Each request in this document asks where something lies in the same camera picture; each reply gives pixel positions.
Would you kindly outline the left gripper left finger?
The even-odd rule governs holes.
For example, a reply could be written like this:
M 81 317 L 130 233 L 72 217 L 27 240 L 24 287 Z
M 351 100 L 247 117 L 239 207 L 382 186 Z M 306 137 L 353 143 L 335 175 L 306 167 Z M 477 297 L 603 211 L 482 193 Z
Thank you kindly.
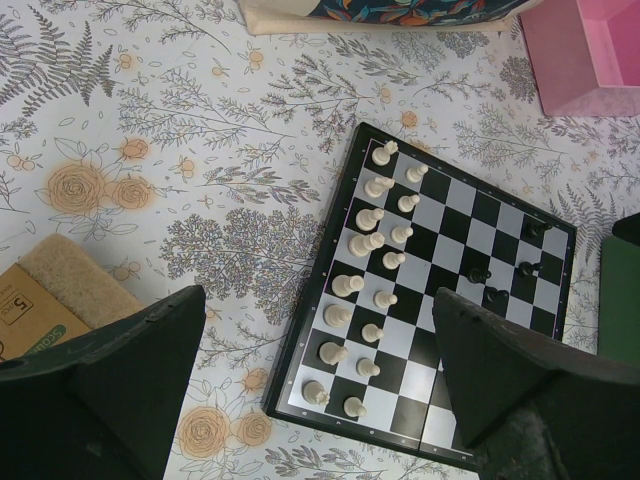
M 193 285 L 3 362 L 2 478 L 162 478 L 204 324 Z

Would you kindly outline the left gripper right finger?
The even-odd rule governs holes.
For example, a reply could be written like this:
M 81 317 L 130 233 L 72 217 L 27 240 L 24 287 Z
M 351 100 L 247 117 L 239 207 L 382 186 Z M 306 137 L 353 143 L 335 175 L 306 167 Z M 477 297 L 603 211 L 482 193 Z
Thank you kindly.
M 636 479 L 639 370 L 570 347 L 440 288 L 436 340 L 482 479 Z

